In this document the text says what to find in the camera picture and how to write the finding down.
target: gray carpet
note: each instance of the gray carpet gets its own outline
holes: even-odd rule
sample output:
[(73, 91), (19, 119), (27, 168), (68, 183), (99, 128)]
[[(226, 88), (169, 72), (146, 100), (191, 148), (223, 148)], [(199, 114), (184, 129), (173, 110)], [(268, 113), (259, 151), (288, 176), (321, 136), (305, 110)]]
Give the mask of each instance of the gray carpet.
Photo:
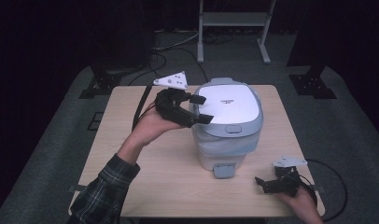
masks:
[[(159, 47), (189, 37), (183, 34), (158, 35)], [(308, 67), (286, 67), (295, 35), (269, 35), (266, 48), (272, 64), (261, 61), (254, 35), (224, 36), (231, 41), (204, 46), (202, 69), (207, 78), (232, 77), (247, 84), (276, 86), (305, 158), (322, 161), (342, 176), (348, 198), (344, 211), (329, 223), (379, 223), (379, 133), (349, 93), (344, 81), (326, 68), (321, 76), (337, 99), (316, 100), (299, 96), (288, 75), (303, 74)], [(166, 59), (158, 75), (185, 71), (190, 85), (205, 83), (204, 74), (193, 56), (196, 44), (190, 41), (180, 49), (161, 52)], [(151, 56), (151, 66), (163, 65), (164, 58)], [(121, 85), (136, 76), (128, 75)], [(93, 115), (104, 111), (108, 95), (78, 99), (92, 79), (89, 67), (73, 82), (60, 108), (23, 169), (20, 178), (0, 210), (0, 223), (64, 223), (75, 185), (87, 159), (95, 131), (87, 131)], [(138, 78), (133, 85), (146, 85), (153, 73)], [(333, 216), (344, 204), (341, 180), (326, 166), (309, 162), (316, 183), (325, 189), (321, 194), (326, 206), (324, 218)], [(295, 217), (269, 218), (268, 223), (301, 223)]]

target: flannel shirt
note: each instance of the flannel shirt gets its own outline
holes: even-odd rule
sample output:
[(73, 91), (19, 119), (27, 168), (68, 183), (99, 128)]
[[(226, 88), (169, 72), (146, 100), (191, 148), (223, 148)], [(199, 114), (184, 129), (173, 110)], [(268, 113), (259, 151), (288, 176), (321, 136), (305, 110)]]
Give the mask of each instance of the flannel shirt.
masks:
[(115, 223), (128, 188), (140, 167), (123, 161), (115, 154), (71, 206), (67, 223)]

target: black tripod base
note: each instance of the black tripod base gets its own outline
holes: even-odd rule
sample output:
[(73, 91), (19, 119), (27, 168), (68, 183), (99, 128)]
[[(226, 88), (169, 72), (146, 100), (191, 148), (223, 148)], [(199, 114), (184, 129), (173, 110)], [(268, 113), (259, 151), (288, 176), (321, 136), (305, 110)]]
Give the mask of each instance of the black tripod base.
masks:
[(299, 95), (313, 95), (315, 99), (336, 99), (334, 92), (327, 88), (320, 77), (309, 75), (288, 75)]

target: dark background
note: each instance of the dark background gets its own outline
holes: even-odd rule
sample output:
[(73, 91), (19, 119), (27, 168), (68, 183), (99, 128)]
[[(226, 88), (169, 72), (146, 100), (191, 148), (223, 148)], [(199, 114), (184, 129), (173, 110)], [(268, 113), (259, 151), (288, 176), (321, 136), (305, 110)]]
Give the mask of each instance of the dark background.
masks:
[[(0, 1), (0, 206), (79, 71), (100, 58), (146, 63), (147, 31), (197, 29), (198, 11), (193, 0)], [(330, 66), (379, 131), (379, 1), (278, 0), (271, 33), (284, 32), (299, 32), (288, 65)]]

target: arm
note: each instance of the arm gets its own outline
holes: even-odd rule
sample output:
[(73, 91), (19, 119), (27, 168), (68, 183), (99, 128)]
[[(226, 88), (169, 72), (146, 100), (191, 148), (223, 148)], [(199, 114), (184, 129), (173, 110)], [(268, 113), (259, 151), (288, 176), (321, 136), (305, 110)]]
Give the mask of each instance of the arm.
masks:
[(120, 216), (128, 188), (140, 171), (136, 162), (143, 147), (163, 133), (181, 128), (163, 119), (153, 104), (148, 108), (98, 177), (78, 195), (67, 223), (114, 223)]
[(317, 212), (315, 202), (304, 187), (299, 187), (295, 197), (290, 197), (286, 193), (276, 193), (276, 197), (287, 204), (294, 214), (306, 224), (323, 223), (320, 214)]

